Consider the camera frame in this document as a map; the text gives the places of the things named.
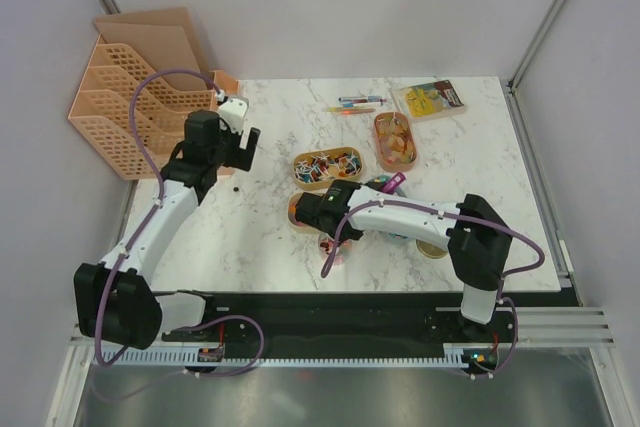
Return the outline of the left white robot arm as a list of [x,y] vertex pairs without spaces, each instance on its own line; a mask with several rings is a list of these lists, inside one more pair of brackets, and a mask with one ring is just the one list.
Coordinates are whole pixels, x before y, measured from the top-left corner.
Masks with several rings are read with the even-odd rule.
[[157,196],[144,216],[97,264],[83,263],[74,279],[83,335],[123,347],[146,349],[162,332],[185,327],[198,340],[219,329],[219,316],[203,297],[156,295],[149,283],[183,223],[229,167],[249,171],[260,131],[243,130],[248,105],[231,97],[215,111],[187,116],[184,138],[160,170]]

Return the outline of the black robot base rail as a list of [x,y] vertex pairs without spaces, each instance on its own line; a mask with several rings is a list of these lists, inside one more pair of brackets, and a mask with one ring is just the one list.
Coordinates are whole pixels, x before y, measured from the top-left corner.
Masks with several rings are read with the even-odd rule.
[[[215,293],[206,296],[203,319],[222,326],[172,331],[165,342],[215,342],[237,354],[348,357],[436,354],[445,343],[507,343],[508,309],[477,325],[460,314],[459,293]],[[244,315],[251,323],[227,320]]]

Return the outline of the magenta plastic scoop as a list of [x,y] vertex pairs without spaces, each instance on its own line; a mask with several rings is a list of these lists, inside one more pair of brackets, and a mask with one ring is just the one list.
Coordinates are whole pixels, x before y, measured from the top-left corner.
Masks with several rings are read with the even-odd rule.
[[400,185],[406,180],[406,176],[399,172],[392,176],[380,175],[376,177],[373,182],[376,185],[376,189],[383,193],[393,194],[400,187]]

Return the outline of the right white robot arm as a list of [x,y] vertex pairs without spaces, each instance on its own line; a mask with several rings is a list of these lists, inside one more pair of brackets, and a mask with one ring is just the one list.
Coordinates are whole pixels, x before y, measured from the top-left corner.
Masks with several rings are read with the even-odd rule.
[[459,203],[416,201],[363,183],[336,180],[323,194],[303,193],[295,219],[339,243],[377,231],[447,251],[464,284],[457,318],[460,333],[477,341],[493,330],[513,234],[484,198],[468,194]]

